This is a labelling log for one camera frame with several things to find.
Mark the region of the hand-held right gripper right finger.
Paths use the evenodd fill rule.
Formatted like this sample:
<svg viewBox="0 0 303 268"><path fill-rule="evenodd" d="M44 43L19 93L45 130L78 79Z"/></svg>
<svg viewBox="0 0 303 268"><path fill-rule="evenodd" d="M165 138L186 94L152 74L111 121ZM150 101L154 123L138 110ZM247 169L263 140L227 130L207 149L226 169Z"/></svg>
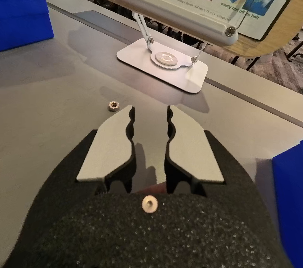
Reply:
<svg viewBox="0 0 303 268"><path fill-rule="evenodd" d="M203 127L174 105L167 108L167 122L167 189L175 189L180 182L187 182L190 189L202 189L202 183L223 184L224 176Z"/></svg>

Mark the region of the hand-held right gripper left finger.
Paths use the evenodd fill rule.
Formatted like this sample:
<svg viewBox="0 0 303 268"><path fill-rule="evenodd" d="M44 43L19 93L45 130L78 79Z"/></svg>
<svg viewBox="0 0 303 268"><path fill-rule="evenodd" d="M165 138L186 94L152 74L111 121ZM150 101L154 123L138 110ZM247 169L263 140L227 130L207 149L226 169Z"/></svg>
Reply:
<svg viewBox="0 0 303 268"><path fill-rule="evenodd" d="M110 187L113 181L132 186L136 173L134 136L135 108L127 106L103 122L92 141L80 171L78 182L102 182Z"/></svg>

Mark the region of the blue plastic bin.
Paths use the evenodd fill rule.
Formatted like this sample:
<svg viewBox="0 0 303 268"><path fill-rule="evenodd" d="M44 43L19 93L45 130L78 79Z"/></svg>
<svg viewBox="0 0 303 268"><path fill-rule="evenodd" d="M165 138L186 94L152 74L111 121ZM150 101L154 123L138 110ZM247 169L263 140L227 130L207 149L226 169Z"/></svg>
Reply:
<svg viewBox="0 0 303 268"><path fill-rule="evenodd" d="M0 0L0 51L54 38L46 0Z"/></svg>
<svg viewBox="0 0 303 268"><path fill-rule="evenodd" d="M279 232L292 265L303 267L303 141L272 158Z"/></svg>

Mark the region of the wooden instruction board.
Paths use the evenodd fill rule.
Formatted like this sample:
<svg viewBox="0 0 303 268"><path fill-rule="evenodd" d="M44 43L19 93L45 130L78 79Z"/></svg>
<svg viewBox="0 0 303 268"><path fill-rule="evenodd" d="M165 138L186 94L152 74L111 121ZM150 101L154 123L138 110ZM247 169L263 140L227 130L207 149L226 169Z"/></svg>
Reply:
<svg viewBox="0 0 303 268"><path fill-rule="evenodd" d="M181 23L181 20L165 18L165 16L160 15L160 11L156 11L155 7L151 7L151 10L149 11L147 7L139 7L137 3L127 3L124 0L108 1L138 12L150 19L165 24L178 31L182 31L199 40L204 40L210 44L223 47L226 51L240 57L253 57L258 54L265 55L282 48L288 44L288 42L301 29L303 22L303 0L290 0L263 41L239 35L238 40L233 45L223 46L221 41L217 41L214 38L207 36L204 32L198 32L193 28L186 27L185 24Z"/></svg>

